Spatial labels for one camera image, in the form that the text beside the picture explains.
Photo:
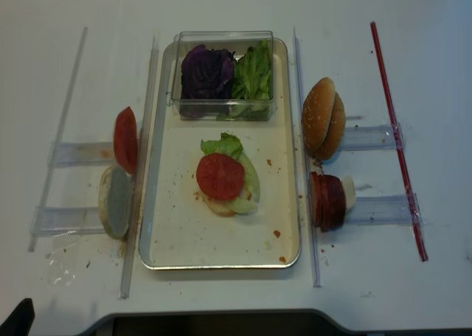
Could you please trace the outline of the clear holder upper right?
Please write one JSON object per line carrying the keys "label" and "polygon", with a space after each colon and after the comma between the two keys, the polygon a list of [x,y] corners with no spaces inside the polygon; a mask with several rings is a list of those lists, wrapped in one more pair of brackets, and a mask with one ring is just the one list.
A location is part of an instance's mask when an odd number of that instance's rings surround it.
{"label": "clear holder upper right", "polygon": [[347,127],[340,150],[397,150],[403,149],[404,140],[399,124],[369,127]]}

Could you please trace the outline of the bottom bun on tray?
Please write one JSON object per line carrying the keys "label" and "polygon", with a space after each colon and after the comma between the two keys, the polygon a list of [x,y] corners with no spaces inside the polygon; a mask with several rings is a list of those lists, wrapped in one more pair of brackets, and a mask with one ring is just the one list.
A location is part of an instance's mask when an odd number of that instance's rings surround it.
{"label": "bottom bun on tray", "polygon": [[203,202],[218,216],[231,217],[236,214],[251,214],[258,208],[258,202],[249,192],[243,190],[243,196],[230,201],[220,201],[199,192]]}

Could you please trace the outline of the clear holder lower left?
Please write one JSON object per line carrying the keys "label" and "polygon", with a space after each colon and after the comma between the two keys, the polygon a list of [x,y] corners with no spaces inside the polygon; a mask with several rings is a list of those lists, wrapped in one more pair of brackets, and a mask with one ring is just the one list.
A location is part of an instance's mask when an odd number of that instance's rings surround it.
{"label": "clear holder lower left", "polygon": [[97,207],[37,206],[29,230],[34,237],[61,234],[104,234]]}

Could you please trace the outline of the sesame bun top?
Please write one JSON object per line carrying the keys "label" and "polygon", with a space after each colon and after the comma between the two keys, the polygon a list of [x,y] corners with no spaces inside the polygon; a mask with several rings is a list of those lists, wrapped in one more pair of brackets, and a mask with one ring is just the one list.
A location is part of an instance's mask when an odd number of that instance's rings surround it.
{"label": "sesame bun top", "polygon": [[302,132],[305,149],[313,155],[327,136],[335,102],[336,88],[324,77],[310,90],[302,106]]}

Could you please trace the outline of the tomato slice on bun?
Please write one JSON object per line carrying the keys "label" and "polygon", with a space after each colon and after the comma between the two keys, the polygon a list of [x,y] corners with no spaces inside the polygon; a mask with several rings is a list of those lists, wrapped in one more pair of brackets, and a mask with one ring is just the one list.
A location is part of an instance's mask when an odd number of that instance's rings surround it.
{"label": "tomato slice on bun", "polygon": [[243,188],[244,168],[241,163],[221,153],[205,155],[196,170],[200,190],[216,200],[233,200]]}

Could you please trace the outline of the white cheese slice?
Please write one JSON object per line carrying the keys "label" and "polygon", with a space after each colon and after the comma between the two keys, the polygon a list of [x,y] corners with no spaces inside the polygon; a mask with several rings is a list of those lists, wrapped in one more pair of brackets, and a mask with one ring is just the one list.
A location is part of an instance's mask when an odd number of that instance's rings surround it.
{"label": "white cheese slice", "polygon": [[346,212],[348,212],[356,204],[356,193],[353,178],[349,175],[345,176],[341,180],[341,185],[344,191]]}

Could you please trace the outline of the upright tomato slice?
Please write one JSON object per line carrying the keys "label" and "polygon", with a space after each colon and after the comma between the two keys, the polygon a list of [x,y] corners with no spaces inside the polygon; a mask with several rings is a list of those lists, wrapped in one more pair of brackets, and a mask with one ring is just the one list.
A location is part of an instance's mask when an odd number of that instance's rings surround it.
{"label": "upright tomato slice", "polygon": [[121,111],[114,125],[114,156],[128,173],[135,174],[138,156],[136,118],[130,107]]}

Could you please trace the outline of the upright bun half left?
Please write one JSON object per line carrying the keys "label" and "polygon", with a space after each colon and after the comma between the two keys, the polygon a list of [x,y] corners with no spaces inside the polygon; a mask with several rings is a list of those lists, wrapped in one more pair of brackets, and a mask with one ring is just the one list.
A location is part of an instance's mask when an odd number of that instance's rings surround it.
{"label": "upright bun half left", "polygon": [[98,212],[112,239],[122,239],[128,231],[132,195],[133,186],[126,171],[117,165],[108,167],[100,179]]}

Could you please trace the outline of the stack of sausage slices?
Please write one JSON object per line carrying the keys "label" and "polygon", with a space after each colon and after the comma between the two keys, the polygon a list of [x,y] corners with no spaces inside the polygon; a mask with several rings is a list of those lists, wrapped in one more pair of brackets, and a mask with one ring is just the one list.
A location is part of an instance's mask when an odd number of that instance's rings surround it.
{"label": "stack of sausage slices", "polygon": [[341,180],[333,175],[319,175],[311,172],[310,212],[312,222],[321,232],[340,228],[347,213],[347,200]]}

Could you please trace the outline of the clear rail of tray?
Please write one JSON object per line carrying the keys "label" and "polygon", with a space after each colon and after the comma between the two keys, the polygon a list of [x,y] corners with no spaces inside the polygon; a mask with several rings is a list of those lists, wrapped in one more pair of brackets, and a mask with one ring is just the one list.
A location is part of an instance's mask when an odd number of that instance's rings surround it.
{"label": "clear rail of tray", "polygon": [[[302,103],[304,101],[303,97],[303,85],[302,85],[302,68],[300,61],[300,45],[299,39],[296,36],[296,27],[293,28],[293,39],[294,39],[294,65],[295,65],[295,78],[296,78],[296,91],[297,91],[297,105],[299,106],[299,112],[302,112]],[[303,138],[300,138],[301,147],[302,147],[302,169],[303,176],[305,179],[305,189],[306,189],[306,210],[307,210],[307,225],[309,233],[309,246],[310,246],[310,263],[312,269],[313,277],[313,287],[320,288],[322,287],[321,279],[321,270],[319,264],[319,254],[318,254],[318,239],[316,233],[316,227],[313,225],[312,213],[311,213],[311,196],[310,196],[310,166],[308,163],[308,157],[304,149]]]}
{"label": "clear rail of tray", "polygon": [[153,35],[153,43],[150,51],[149,72],[147,79],[147,90],[145,107],[142,119],[142,128],[139,135],[139,152],[134,176],[133,201],[131,205],[128,235],[126,240],[125,257],[122,268],[122,278],[119,289],[119,298],[125,300],[129,298],[131,289],[131,279],[133,272],[133,259],[136,249],[136,240],[139,227],[139,217],[142,203],[142,192],[145,182],[145,170],[147,163],[148,143],[150,135],[150,125],[152,120],[153,98],[156,85],[156,72],[159,62],[159,36],[160,31],[156,30]]}

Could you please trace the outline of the clear rail far left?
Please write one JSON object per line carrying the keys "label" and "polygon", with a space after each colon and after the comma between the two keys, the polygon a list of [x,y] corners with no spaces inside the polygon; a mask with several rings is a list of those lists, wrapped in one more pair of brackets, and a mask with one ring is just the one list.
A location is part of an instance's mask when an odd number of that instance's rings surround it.
{"label": "clear rail far left", "polygon": [[64,100],[64,104],[63,104],[63,107],[62,107],[61,114],[60,114],[60,120],[59,120],[59,123],[58,123],[58,128],[57,128],[57,131],[56,131],[56,134],[55,134],[55,139],[52,142],[52,151],[51,151],[51,155],[50,155],[50,158],[49,158],[50,161],[47,164],[46,177],[45,177],[44,184],[43,184],[43,189],[42,189],[42,192],[41,192],[41,198],[40,198],[38,207],[35,210],[35,214],[34,214],[33,221],[32,221],[32,226],[31,226],[31,229],[30,229],[30,239],[29,239],[30,241],[29,241],[28,248],[27,248],[28,252],[34,252],[36,244],[37,244],[38,235],[34,232],[34,229],[37,228],[42,223],[43,218],[44,218],[44,210],[45,210],[46,203],[47,203],[47,200],[48,200],[48,197],[49,197],[49,192],[50,192],[51,185],[52,185],[53,172],[54,172],[54,169],[55,169],[55,167],[54,167],[55,159],[56,159],[56,156],[58,154],[59,144],[61,143],[62,138],[63,138],[63,132],[64,132],[64,128],[65,128],[65,125],[66,125],[66,120],[67,120],[67,116],[68,116],[68,113],[69,113],[69,108],[70,108],[70,105],[71,105],[71,102],[72,102],[74,87],[75,87],[75,84],[76,84],[76,81],[77,81],[77,76],[78,76],[78,72],[79,72],[79,69],[80,69],[80,63],[81,63],[83,51],[84,51],[84,48],[85,48],[85,45],[86,45],[86,40],[87,40],[87,37],[88,37],[88,33],[89,33],[88,30],[89,30],[88,27],[84,27],[83,31],[81,33],[81,36],[80,36],[80,42],[79,42],[78,50],[77,50],[77,53],[76,53],[76,56],[75,56],[75,59],[74,59],[74,65],[72,67],[72,74],[71,74],[69,84],[68,84],[68,87],[67,87],[66,97],[65,97],[65,100]]}

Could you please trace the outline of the red plastic rail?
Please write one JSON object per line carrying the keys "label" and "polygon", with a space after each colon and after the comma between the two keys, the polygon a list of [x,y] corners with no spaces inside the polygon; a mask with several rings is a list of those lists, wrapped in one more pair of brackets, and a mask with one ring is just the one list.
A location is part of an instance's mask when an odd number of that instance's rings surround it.
{"label": "red plastic rail", "polygon": [[409,216],[412,222],[412,230],[414,235],[415,244],[421,262],[428,261],[428,254],[426,252],[426,246],[423,239],[423,231],[421,228],[421,214],[420,207],[417,202],[417,196],[412,188],[412,183],[409,176],[409,171],[405,158],[405,144],[403,140],[403,134],[401,131],[400,123],[397,120],[395,107],[392,101],[392,94],[389,87],[389,81],[386,73],[386,67],[384,64],[384,57],[381,50],[381,43],[378,36],[378,30],[374,21],[370,22],[370,30],[372,33],[372,39],[375,47],[375,55],[378,61],[378,68],[381,76],[381,82],[383,86],[383,92],[386,100],[386,107],[389,114],[389,121],[392,126],[393,136],[395,139],[395,148],[398,154],[398,162],[400,166],[400,172],[402,175],[403,186],[406,193],[406,199],[408,203]]}

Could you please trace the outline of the clear holder upper left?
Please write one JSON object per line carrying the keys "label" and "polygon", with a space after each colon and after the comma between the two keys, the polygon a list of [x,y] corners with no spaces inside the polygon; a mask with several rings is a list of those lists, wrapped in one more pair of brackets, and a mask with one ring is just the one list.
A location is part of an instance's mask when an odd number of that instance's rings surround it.
{"label": "clear holder upper left", "polygon": [[109,166],[115,164],[112,142],[70,143],[51,146],[48,166],[54,168]]}

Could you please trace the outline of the green lettuce in container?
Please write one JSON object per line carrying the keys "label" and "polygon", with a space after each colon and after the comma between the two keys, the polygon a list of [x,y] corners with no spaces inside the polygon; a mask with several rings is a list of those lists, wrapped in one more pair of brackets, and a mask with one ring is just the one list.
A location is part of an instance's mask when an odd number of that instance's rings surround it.
{"label": "green lettuce in container", "polygon": [[217,115],[217,120],[267,120],[272,99],[272,52],[268,39],[250,46],[245,55],[234,61],[231,97],[237,104]]}

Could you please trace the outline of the lettuce leaf on bun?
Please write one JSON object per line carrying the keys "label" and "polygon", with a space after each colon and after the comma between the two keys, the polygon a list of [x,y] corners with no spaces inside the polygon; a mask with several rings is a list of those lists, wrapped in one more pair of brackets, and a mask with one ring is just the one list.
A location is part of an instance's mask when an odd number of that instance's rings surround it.
{"label": "lettuce leaf on bun", "polygon": [[228,155],[234,160],[243,165],[244,168],[244,182],[243,188],[237,197],[243,196],[243,190],[249,192],[254,196],[254,199],[260,202],[260,180],[257,171],[244,153],[243,145],[237,136],[228,133],[222,133],[219,140],[201,141],[201,151],[204,156],[212,153],[221,153]]}

